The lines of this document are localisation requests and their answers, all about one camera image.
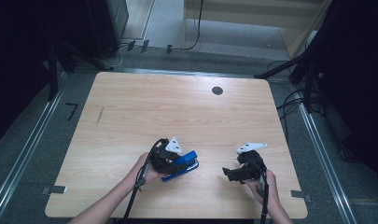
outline forearm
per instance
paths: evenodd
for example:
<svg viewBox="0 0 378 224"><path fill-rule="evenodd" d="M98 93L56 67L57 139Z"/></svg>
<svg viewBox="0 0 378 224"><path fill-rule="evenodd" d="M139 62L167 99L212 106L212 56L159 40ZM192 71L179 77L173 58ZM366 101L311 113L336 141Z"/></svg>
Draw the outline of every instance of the forearm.
<svg viewBox="0 0 378 224"><path fill-rule="evenodd" d="M293 223L288 216L286 210L280 202L269 202L267 206L268 214L275 224L290 224Z"/></svg>
<svg viewBox="0 0 378 224"><path fill-rule="evenodd" d="M134 182L135 177L127 175L104 197L81 212L69 223L106 223L122 200L133 190Z"/></svg>

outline floor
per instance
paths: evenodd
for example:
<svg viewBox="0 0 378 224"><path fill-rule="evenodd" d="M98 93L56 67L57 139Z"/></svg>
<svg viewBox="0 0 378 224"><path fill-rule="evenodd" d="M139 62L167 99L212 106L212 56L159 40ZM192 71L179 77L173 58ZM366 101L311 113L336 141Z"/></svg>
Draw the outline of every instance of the floor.
<svg viewBox="0 0 378 224"><path fill-rule="evenodd" d="M140 20L144 21L143 29L132 32L122 41L135 39L136 46L131 51L123 48L105 62L118 64L115 71L147 69L141 71L184 71L192 75L252 78L254 74L261 74L282 63L279 61L289 60L276 28L209 21L202 22L196 49L167 54L167 45L180 45L182 2L155 0L143 4L145 12L148 12L143 13L148 20ZM188 21L188 46L194 43L197 34L195 22ZM146 52L142 52L143 41L147 39L148 47ZM69 220L45 217L48 195L41 194L41 190L51 186L56 179L97 72L91 65L79 62L74 74L62 76L63 92L58 101L54 105L47 104L49 90L42 90L0 141L0 187L6 184L22 152L31 158L18 174L17 182L10 183L12 191L7 195L5 207L0 207L4 211L0 214L0 223L66 223ZM275 105L282 105L290 93L301 88L300 85L292 86L286 79L288 75L286 70L269 80ZM78 108L69 119L71 104L78 104ZM47 107L52 114L44 114ZM376 174L360 162L342 160L338 143L322 115L307 115L301 107L292 111L287 123L282 122L282 125L288 128L287 140L301 188L306 196L311 197L311 201L307 202L308 218L294 222L378 223ZM33 147L26 146L39 118L48 125L39 128L40 135ZM316 132L311 133L308 130L314 124ZM336 201L339 197L346 197L347 204L343 207Z"/></svg>

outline black circular hole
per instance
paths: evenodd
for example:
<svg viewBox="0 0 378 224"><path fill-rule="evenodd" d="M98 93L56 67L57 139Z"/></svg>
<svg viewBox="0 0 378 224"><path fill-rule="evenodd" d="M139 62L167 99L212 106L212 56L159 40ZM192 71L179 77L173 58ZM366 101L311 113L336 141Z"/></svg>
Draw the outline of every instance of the black circular hole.
<svg viewBox="0 0 378 224"><path fill-rule="evenodd" d="M223 93L223 89L221 89L220 87L214 87L212 88L212 93L214 93L215 95L221 95Z"/></svg>

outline table top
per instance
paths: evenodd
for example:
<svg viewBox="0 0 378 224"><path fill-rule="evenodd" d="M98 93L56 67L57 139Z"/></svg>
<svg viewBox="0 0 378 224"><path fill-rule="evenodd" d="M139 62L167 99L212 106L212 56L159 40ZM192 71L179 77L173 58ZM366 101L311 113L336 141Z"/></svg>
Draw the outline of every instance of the table top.
<svg viewBox="0 0 378 224"><path fill-rule="evenodd" d="M200 166L144 185L130 217L259 218L249 188L222 172L239 167L235 149L246 142L268 144L258 152L277 176L282 205L292 218L307 216L304 199L291 197L301 188L266 80L128 73L97 75L55 183L67 192L50 195L47 216L75 217L172 137L183 154L195 150ZM112 217L124 216L129 197Z"/></svg>

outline gray carpet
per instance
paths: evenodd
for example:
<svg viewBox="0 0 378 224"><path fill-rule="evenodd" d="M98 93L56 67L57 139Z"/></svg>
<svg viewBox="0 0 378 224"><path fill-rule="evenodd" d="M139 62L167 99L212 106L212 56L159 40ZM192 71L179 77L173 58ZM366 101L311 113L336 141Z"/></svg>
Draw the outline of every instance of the gray carpet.
<svg viewBox="0 0 378 224"><path fill-rule="evenodd" d="M129 52L122 50L122 63L115 68L115 71L126 71L125 69L128 68L156 69L192 72L191 75L198 75L195 72L203 72L210 73L210 76L225 74L222 76L252 78L254 74L265 72L267 66L272 62L265 59L199 52L174 51L172 54L166 54L166 49L149 48L145 53L141 53L140 50L140 47L135 47L134 50ZM20 184L0 219L0 223L66 223L69 220L69 218L45 216L44 209L49 196L42 195L41 190L43 187L52 185L56 180L91 89L91 84L95 75L99 72L87 62L80 59L77 59L77 61L77 70L70 75L62 98L38 143ZM116 54L107 61L119 63L119 55ZM281 105L285 98L294 91L291 84L287 82L288 75L289 72L286 70L269 80L275 105ZM0 184L6 178L9 169L25 144L26 138L45 107L49 94L48 90L49 88L46 87L34 98L0 141ZM68 119L73 108L66 103L78 104L77 111L70 120ZM314 117L318 123L318 130L325 139L325 145L344 189L350 200L355 199L353 208L358 222L378 223L378 205L365 203L364 200L378 199L376 176L362 163L343 161L327 122L320 115L314 115ZM299 109L287 117L287 129L289 149L301 188L305 194L311 195L313 199L310 203L307 203L308 217L296 219L294 222L343 223ZM134 222L166 223L165 220L146 220L146 222L135 220ZM224 220L218 223L253 223L253 221Z"/></svg>

